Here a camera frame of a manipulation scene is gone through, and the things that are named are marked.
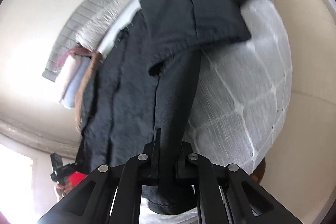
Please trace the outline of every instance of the window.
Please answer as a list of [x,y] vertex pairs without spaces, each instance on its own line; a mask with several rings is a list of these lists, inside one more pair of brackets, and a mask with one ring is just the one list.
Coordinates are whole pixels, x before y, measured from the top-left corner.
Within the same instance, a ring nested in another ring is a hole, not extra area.
[[0,144],[0,211],[11,224],[36,223],[33,160]]

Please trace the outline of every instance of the white floor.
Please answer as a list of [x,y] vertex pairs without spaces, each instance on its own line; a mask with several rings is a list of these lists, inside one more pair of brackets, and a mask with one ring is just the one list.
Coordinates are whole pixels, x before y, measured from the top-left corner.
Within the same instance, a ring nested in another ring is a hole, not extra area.
[[287,29],[293,84],[262,186],[304,224],[336,196],[336,25],[322,0],[273,0]]

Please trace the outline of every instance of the folded towel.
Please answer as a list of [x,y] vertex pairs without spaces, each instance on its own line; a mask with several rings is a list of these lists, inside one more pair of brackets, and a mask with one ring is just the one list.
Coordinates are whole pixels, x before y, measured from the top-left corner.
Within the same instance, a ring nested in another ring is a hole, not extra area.
[[82,57],[79,55],[69,55],[55,80],[55,100],[60,103],[63,99],[72,78],[82,63]]
[[75,47],[67,50],[65,54],[63,54],[58,60],[55,65],[55,71],[62,69],[65,60],[68,58],[69,55],[80,55],[80,56],[91,56],[92,52],[83,47]]
[[90,64],[90,61],[90,58],[82,57],[82,64],[80,65],[75,76],[71,80],[62,100],[62,103],[66,108],[72,109],[75,107],[75,95],[79,89],[79,86],[81,85],[81,81]]
[[77,131],[80,132],[80,124],[81,124],[81,111],[82,111],[82,100],[83,100],[83,93],[86,88],[86,85],[94,72],[97,70],[100,61],[102,60],[102,55],[100,52],[94,53],[91,58],[91,62],[85,72],[85,75],[82,79],[78,92],[75,96],[75,121],[76,121],[76,128]]

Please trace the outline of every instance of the person's hand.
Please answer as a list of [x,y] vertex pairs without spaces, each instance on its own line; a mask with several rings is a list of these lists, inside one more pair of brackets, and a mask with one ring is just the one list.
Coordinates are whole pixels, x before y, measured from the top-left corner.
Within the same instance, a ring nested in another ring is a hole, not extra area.
[[68,177],[65,177],[64,181],[65,185],[56,184],[54,186],[57,201],[60,201],[63,198],[63,192],[67,194],[73,189],[72,183]]

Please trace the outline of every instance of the dark gray fabric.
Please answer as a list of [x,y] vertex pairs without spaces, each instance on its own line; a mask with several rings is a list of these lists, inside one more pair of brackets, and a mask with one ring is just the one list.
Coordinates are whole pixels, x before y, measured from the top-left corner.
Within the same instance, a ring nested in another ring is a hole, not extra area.
[[78,46],[76,32],[80,30],[97,12],[103,9],[113,0],[85,0],[70,16],[51,50],[48,62],[42,76],[53,82],[59,74],[55,69],[58,59],[69,49]]
[[197,88],[198,50],[251,37],[240,13],[244,1],[140,1],[84,92],[81,172],[124,164],[161,128],[160,183],[144,193],[150,208],[179,214],[195,206],[190,187],[174,183],[173,163]]

